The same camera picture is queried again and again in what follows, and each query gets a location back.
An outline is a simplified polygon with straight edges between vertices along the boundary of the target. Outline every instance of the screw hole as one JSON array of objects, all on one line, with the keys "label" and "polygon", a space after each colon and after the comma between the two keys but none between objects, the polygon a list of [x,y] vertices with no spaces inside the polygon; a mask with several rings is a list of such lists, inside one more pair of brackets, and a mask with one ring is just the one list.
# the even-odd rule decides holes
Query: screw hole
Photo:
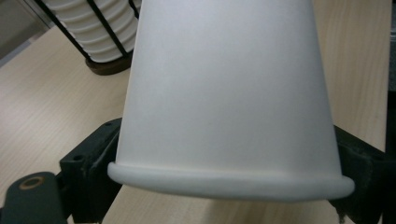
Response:
[{"label": "screw hole", "polygon": [[31,178],[23,181],[20,184],[20,189],[22,189],[22,190],[34,189],[34,188],[40,186],[43,182],[44,182],[43,176],[34,176],[34,177],[31,177]]}]

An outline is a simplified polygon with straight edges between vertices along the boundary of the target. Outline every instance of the wooden table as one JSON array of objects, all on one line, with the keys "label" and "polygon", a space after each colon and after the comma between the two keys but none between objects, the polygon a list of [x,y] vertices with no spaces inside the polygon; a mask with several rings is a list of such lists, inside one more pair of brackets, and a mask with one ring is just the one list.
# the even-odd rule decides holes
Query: wooden table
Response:
[{"label": "wooden table", "polygon": [[[314,0],[334,123],[384,148],[390,0]],[[94,75],[53,28],[0,69],[0,201],[8,186],[58,161],[122,116],[129,70]],[[124,187],[105,223],[337,223],[325,201],[194,199]]]}]

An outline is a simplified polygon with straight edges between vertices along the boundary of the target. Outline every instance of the light wood surface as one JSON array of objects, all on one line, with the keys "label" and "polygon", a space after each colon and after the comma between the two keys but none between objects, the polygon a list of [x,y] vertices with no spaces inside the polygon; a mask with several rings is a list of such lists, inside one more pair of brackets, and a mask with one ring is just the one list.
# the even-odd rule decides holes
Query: light wood surface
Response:
[{"label": "light wood surface", "polygon": [[[390,0],[314,0],[334,123],[384,147]],[[57,29],[0,69],[0,201],[122,116],[129,70],[94,75]],[[122,188],[104,223],[338,223],[327,202],[194,199]]]}]

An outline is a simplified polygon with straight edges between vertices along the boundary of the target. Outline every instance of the white paper cup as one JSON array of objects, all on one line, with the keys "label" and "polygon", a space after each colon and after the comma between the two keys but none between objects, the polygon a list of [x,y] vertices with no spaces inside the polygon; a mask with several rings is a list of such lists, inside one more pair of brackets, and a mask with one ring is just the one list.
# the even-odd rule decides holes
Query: white paper cup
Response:
[{"label": "white paper cup", "polygon": [[136,7],[137,11],[140,12],[140,8],[142,7],[142,0],[134,0],[134,6]]},{"label": "white paper cup", "polygon": [[[101,5],[101,11],[104,16],[111,15],[113,13],[111,8],[114,7],[114,1],[108,1]],[[78,15],[73,18],[62,18],[58,16],[60,21],[63,21],[67,28],[70,29],[82,29],[84,27],[90,26],[91,24],[99,22],[93,10],[86,11],[84,14]]]},{"label": "white paper cup", "polygon": [[[95,1],[95,3],[99,8],[101,8],[113,1],[114,0],[97,0]],[[47,7],[52,11],[54,11],[55,14],[58,15],[58,18],[60,20],[72,19],[92,11],[90,5],[85,0],[76,0],[72,2],[65,1],[65,2],[66,2],[65,4],[58,6],[52,5],[51,3],[47,3]]]},{"label": "white paper cup", "polygon": [[[134,17],[134,12],[128,9],[128,6],[119,7],[118,11],[111,11],[112,14],[108,14],[108,16],[104,15],[107,19],[110,27],[117,31],[120,24],[125,23],[125,21],[131,21]],[[84,26],[79,29],[74,29],[70,27],[70,23],[65,23],[67,30],[73,33],[76,36],[77,41],[91,41],[98,39],[102,36],[108,36],[107,30],[103,26],[103,24],[96,18],[96,16],[92,16],[95,23],[91,23],[87,26]]]},{"label": "white paper cup", "polygon": [[[134,48],[135,35],[132,35],[125,40],[121,40],[120,42],[124,46],[125,50],[127,52],[130,52]],[[117,46],[114,46],[114,47],[111,47],[108,49],[92,51],[92,52],[89,52],[88,50],[86,50],[86,51],[90,54],[91,59],[97,63],[111,62],[111,61],[118,59],[119,57],[122,56],[122,54],[121,54],[120,50],[117,48]]]},{"label": "white paper cup", "polygon": [[[115,31],[117,37],[122,40],[136,34],[138,20],[136,17],[132,17],[131,20],[127,21],[126,26],[121,27],[118,31]],[[97,39],[90,41],[79,41],[85,50],[96,50],[104,49],[108,46],[115,45],[114,41],[109,35],[101,36]]]},{"label": "white paper cup", "polygon": [[[142,6],[108,175],[205,198],[298,202],[350,194],[311,1],[171,2],[173,10],[163,0]],[[206,9],[216,13],[203,17]]]}]

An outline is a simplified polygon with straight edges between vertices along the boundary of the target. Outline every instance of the stacked paper cup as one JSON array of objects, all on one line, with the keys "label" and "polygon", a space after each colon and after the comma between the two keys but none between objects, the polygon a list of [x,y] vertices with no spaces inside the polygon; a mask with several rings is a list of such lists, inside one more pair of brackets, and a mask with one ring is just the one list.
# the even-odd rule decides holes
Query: stacked paper cup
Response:
[{"label": "stacked paper cup", "polygon": [[[106,28],[86,0],[44,0],[96,63],[108,63],[122,56]],[[137,18],[128,0],[95,0],[111,29],[127,52],[134,48]]]},{"label": "stacked paper cup", "polygon": [[140,12],[140,8],[142,7],[142,0],[134,0],[134,5],[138,12]]}]

